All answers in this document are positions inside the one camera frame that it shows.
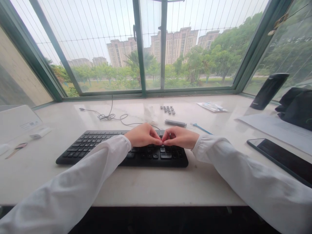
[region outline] hand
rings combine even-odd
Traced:
[[[141,124],[124,135],[132,147],[141,147],[149,144],[162,145],[162,140],[148,123]]]
[[[168,128],[162,138],[167,146],[176,145],[192,150],[199,138],[199,134],[181,127]]]

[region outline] white box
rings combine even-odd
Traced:
[[[0,106],[0,144],[7,143],[42,125],[27,105]]]

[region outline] black speaker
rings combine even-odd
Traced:
[[[257,110],[263,110],[285,83],[287,77],[289,77],[288,73],[275,73],[270,75],[264,82],[250,107]]]

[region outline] grass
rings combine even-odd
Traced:
[[[261,88],[263,82],[266,78],[254,77],[252,81],[247,86],[245,93],[256,95]],[[222,77],[218,78],[209,78],[206,83],[206,78],[201,78],[196,84],[190,84],[189,81],[185,79],[166,79],[165,80],[165,88],[192,88],[192,87],[220,87],[220,86],[231,86],[233,83],[233,78],[225,78],[224,83],[221,83]],[[72,83],[62,84],[65,92],[70,96],[70,88],[73,88]],[[79,86],[81,87],[83,92],[103,92],[103,91],[112,91],[112,90],[129,90],[129,89],[141,89],[138,85],[137,81],[122,81],[118,82],[115,80],[111,80],[109,83],[108,80],[102,81],[90,81],[89,82],[79,82]],[[146,80],[146,86],[148,89],[159,89],[160,88],[160,80]]]

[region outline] phone screen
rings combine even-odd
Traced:
[[[312,188],[312,164],[268,139],[253,139],[248,140],[247,143],[297,180]]]

